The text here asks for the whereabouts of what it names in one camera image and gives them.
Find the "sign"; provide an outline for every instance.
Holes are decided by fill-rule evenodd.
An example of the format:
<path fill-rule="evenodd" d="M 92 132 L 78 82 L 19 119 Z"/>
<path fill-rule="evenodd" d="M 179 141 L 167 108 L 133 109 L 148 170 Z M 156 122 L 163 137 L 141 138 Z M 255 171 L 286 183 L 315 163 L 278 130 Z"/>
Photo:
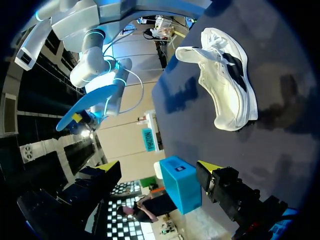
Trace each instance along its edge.
<path fill-rule="evenodd" d="M 156 145 L 154 141 L 154 137 L 152 135 L 151 128 L 142 129 L 142 135 L 144 140 L 145 149 L 147 152 L 152 152 L 156 150 Z"/>

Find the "table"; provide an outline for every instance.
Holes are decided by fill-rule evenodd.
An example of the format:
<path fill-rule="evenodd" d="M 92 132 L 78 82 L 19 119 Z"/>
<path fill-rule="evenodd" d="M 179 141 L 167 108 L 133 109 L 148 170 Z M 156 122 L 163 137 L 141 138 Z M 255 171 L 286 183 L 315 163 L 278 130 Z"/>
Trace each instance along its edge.
<path fill-rule="evenodd" d="M 246 51 L 259 119 L 239 132 L 218 130 L 213 100 L 198 84 L 198 65 L 174 56 L 152 90 L 166 156 L 194 166 L 198 160 L 231 166 L 260 189 L 261 200 L 275 195 L 298 208 L 316 168 L 320 136 L 316 78 L 298 37 L 264 0 L 212 3 L 181 46 L 201 47 L 207 27 L 228 33 Z M 238 225 L 202 194 L 202 208 L 234 232 Z"/>

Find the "shoe sole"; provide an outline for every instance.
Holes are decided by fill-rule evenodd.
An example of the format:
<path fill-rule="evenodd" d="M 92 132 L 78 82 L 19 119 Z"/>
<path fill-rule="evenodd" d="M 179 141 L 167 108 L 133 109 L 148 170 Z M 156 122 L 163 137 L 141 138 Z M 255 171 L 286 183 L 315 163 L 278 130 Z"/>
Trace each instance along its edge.
<path fill-rule="evenodd" d="M 247 106 L 247 110 L 249 110 L 249 116 L 248 116 L 248 121 L 253 121 L 253 120 L 257 120 L 258 119 L 258 105 L 257 105 L 257 99 L 256 99 L 256 95 L 254 92 L 254 89 L 252 88 L 250 82 L 249 82 L 249 78 L 248 78 L 248 72 L 247 72 L 247 68 L 248 68 L 248 56 L 245 52 L 245 50 L 241 47 L 241 45 L 230 35 L 228 35 L 227 33 L 220 31 L 219 29 L 214 28 L 214 31 L 216 31 L 218 34 L 220 34 L 221 36 L 223 35 L 227 35 L 232 42 L 235 44 L 235 46 L 237 47 L 240 56 L 241 56 L 241 61 L 242 61 L 242 68 L 243 68 L 243 74 L 244 74 L 244 83 L 247 89 L 247 95 L 248 95 L 248 103 L 249 106 Z"/>

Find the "white sneaker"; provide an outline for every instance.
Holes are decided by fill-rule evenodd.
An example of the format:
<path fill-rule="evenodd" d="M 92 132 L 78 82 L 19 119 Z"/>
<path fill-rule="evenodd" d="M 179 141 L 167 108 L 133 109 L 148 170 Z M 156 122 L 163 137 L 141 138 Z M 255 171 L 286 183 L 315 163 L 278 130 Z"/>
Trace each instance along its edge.
<path fill-rule="evenodd" d="M 257 120 L 257 100 L 248 80 L 248 57 L 244 49 L 216 28 L 204 29 L 201 44 L 202 49 L 178 47 L 175 56 L 182 62 L 199 65 L 198 82 L 211 95 L 215 106 L 214 125 L 232 132 L 249 120 Z"/>

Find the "white robot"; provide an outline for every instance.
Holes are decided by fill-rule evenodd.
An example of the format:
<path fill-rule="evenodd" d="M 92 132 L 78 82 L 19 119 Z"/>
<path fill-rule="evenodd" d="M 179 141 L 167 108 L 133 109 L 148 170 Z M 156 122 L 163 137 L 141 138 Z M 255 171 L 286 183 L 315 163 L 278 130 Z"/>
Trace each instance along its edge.
<path fill-rule="evenodd" d="M 112 43 L 128 23 L 140 17 L 198 18 L 210 3 L 210 0 L 48 0 L 22 29 L 25 31 L 34 26 L 15 62 L 26 71 L 30 70 L 53 30 L 67 51 L 82 53 L 70 74 L 75 87 L 83 88 L 96 77 L 114 71 L 116 74 L 111 85 L 83 96 L 56 126 L 57 131 L 69 127 L 74 134 L 83 129 L 95 131 L 107 116 L 119 114 L 128 75 L 134 74 L 129 58 L 105 60 L 103 45 Z"/>

